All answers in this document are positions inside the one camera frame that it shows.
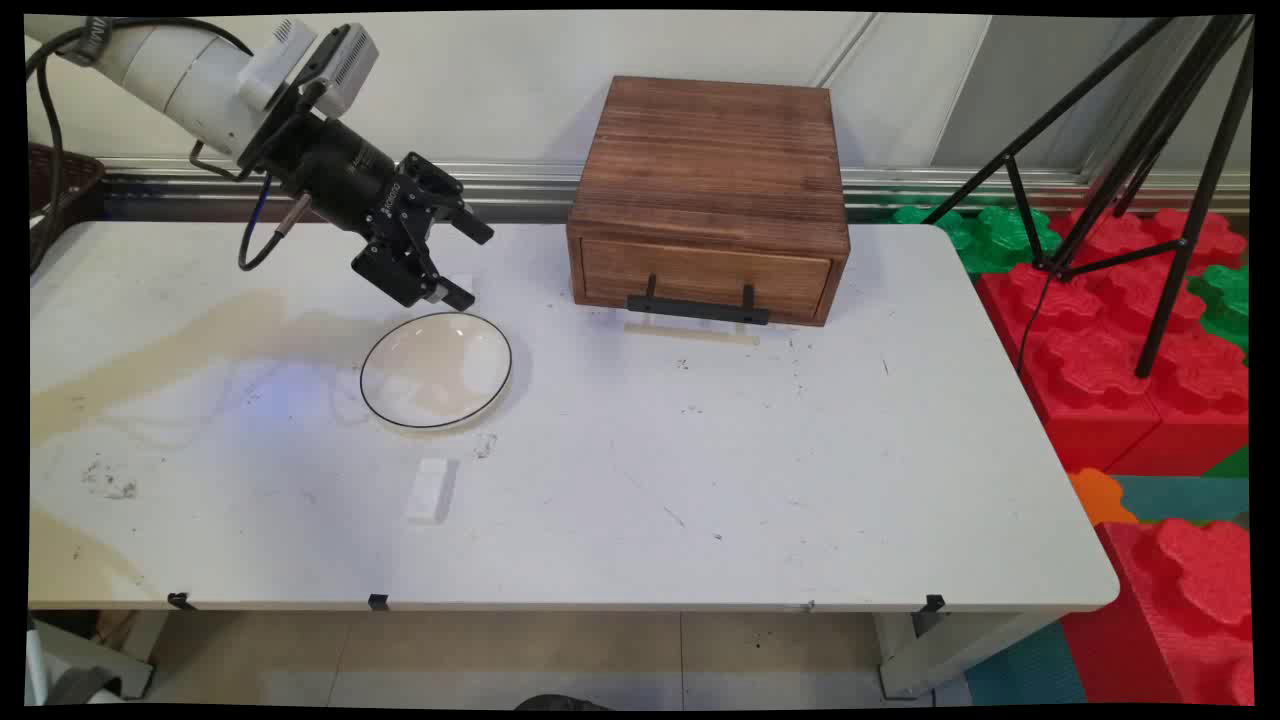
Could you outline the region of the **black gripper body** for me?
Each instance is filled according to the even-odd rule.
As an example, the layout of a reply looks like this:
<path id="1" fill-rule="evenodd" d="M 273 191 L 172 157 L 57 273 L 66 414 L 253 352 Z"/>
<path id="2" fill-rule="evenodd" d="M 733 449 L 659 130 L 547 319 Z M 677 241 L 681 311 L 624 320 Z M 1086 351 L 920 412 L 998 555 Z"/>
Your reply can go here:
<path id="1" fill-rule="evenodd" d="M 276 224 L 287 237 L 314 213 L 370 241 L 396 217 L 406 188 L 401 169 L 364 136 L 311 111 L 274 111 L 259 129 L 259 169 L 282 183 L 294 206 Z"/>

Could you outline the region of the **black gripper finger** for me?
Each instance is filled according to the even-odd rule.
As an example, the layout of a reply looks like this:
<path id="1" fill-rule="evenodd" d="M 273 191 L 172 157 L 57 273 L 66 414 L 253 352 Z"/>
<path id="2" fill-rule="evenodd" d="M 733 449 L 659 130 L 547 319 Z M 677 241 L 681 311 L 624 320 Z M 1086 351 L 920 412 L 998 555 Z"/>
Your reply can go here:
<path id="1" fill-rule="evenodd" d="M 430 222 L 374 224 L 351 268 L 404 307 L 425 300 L 466 311 L 476 299 L 436 268 L 428 246 L 431 225 Z"/>
<path id="2" fill-rule="evenodd" d="M 398 165 L 408 181 L 404 200 L 438 222 L 447 222 L 477 245 L 485 245 L 494 229 L 481 222 L 463 199 L 463 184 L 426 158 L 408 152 Z"/>

